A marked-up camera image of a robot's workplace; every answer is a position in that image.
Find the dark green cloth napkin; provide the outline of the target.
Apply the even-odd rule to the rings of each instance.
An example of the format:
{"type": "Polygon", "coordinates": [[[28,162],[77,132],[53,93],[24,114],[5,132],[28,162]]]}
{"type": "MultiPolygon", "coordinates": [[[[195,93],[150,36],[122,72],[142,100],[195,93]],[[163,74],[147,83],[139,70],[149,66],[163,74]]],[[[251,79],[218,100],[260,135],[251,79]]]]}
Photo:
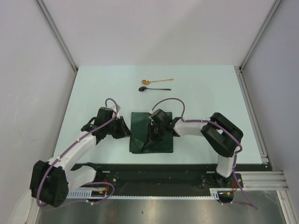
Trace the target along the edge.
{"type": "Polygon", "coordinates": [[[173,139],[162,142],[146,143],[147,124],[153,122],[147,112],[131,113],[131,137],[129,151],[133,154],[173,153],[173,139]]]}

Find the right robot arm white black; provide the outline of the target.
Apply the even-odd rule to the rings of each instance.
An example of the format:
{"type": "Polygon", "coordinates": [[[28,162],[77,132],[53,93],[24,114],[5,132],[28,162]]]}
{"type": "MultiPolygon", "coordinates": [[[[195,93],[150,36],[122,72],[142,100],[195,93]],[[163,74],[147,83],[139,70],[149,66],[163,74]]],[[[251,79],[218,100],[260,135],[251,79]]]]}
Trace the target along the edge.
{"type": "Polygon", "coordinates": [[[171,118],[158,109],[150,115],[145,146],[160,143],[163,137],[201,136],[218,154],[213,182],[227,187],[233,180],[237,154],[242,151],[243,132],[219,112],[208,119],[171,118]]]}

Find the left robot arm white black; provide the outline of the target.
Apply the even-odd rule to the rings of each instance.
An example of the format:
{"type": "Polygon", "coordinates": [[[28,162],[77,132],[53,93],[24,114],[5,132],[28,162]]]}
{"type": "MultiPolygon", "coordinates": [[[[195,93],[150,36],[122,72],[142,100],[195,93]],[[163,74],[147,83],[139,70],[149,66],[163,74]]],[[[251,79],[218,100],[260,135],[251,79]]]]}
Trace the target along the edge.
{"type": "Polygon", "coordinates": [[[87,162],[76,170],[73,167],[106,136],[122,139],[131,135],[119,110],[119,105],[101,107],[97,116],[81,128],[79,137],[61,155],[35,163],[29,189],[40,207],[47,204],[57,208],[77,188],[87,183],[95,187],[102,184],[103,174],[99,165],[87,162]]]}

